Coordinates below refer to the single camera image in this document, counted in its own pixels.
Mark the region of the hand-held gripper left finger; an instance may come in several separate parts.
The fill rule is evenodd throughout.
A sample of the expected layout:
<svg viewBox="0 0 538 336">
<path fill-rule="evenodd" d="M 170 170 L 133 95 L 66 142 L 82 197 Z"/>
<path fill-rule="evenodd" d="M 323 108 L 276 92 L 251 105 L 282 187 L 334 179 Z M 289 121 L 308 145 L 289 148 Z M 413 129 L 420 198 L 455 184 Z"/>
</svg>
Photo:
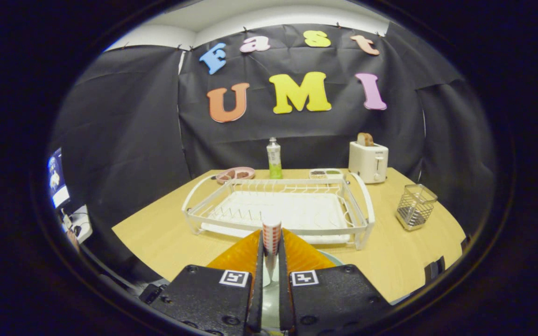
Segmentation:
<svg viewBox="0 0 538 336">
<path fill-rule="evenodd" d="M 245 254 L 252 271 L 242 265 L 218 268 L 190 264 L 167 284 L 150 286 L 150 306 L 182 328 L 186 335 L 251 336 L 260 332 L 263 300 L 263 236 L 248 237 Z"/>
</svg>

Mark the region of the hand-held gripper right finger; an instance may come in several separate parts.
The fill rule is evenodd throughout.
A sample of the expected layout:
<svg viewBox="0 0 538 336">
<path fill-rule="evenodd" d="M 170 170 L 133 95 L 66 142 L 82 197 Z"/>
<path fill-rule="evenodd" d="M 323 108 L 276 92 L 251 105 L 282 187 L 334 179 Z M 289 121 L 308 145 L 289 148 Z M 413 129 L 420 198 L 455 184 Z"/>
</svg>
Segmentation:
<svg viewBox="0 0 538 336">
<path fill-rule="evenodd" d="M 291 336 L 368 335 L 393 311 L 357 266 L 336 266 L 291 231 L 278 262 L 280 328 Z"/>
</svg>

